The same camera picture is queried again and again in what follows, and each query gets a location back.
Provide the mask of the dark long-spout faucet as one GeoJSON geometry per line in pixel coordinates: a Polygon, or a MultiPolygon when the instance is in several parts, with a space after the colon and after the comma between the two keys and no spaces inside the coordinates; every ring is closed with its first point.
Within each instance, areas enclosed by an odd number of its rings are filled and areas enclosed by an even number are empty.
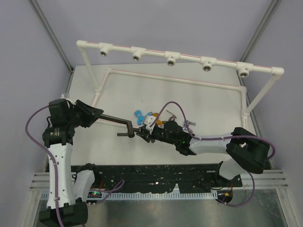
{"type": "Polygon", "coordinates": [[[106,114],[101,114],[99,116],[99,119],[104,120],[106,122],[113,122],[113,123],[117,123],[119,125],[125,125],[127,132],[117,133],[116,135],[118,137],[133,138],[137,132],[140,132],[140,129],[134,127],[130,120],[126,120],[126,119],[122,119],[122,118],[118,118],[118,117],[114,117],[114,116],[110,116],[110,115],[106,115],[106,114]]]}

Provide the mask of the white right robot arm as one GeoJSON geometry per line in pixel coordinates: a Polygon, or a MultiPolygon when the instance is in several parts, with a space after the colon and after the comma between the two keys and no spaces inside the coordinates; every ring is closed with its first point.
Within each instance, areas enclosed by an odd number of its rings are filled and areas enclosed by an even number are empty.
{"type": "Polygon", "coordinates": [[[160,141],[174,145],[176,151],[184,156],[206,153],[229,155],[230,159],[221,161],[214,175],[214,181],[219,186],[226,186],[234,177],[245,172],[262,174],[270,150],[269,142],[242,127],[211,138],[195,136],[175,121],[167,121],[161,127],[144,125],[136,135],[148,143],[160,141]]]}

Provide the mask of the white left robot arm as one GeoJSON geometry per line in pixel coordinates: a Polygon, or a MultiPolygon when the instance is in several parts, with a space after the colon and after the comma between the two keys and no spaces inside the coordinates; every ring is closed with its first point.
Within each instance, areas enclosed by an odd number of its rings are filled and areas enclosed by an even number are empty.
{"type": "Polygon", "coordinates": [[[74,227],[88,221],[86,198],[90,188],[97,188],[101,176],[94,164],[86,164],[72,181],[71,154],[77,127],[90,127],[104,112],[77,100],[51,101],[50,123],[43,133],[49,158],[50,187],[46,210],[39,212],[39,221],[47,227],[74,227]]]}

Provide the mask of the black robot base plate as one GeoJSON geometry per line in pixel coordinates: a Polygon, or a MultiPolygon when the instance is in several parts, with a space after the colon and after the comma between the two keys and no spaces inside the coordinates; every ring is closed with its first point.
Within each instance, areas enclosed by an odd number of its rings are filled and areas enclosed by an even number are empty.
{"type": "Polygon", "coordinates": [[[231,180],[219,176],[219,164],[182,165],[95,165],[68,167],[68,173],[58,174],[58,184],[72,184],[74,174],[81,170],[91,170],[94,188],[113,189],[121,180],[124,185],[118,192],[123,193],[170,193],[178,186],[181,193],[209,192],[211,189],[242,187],[240,174],[231,180]]]}

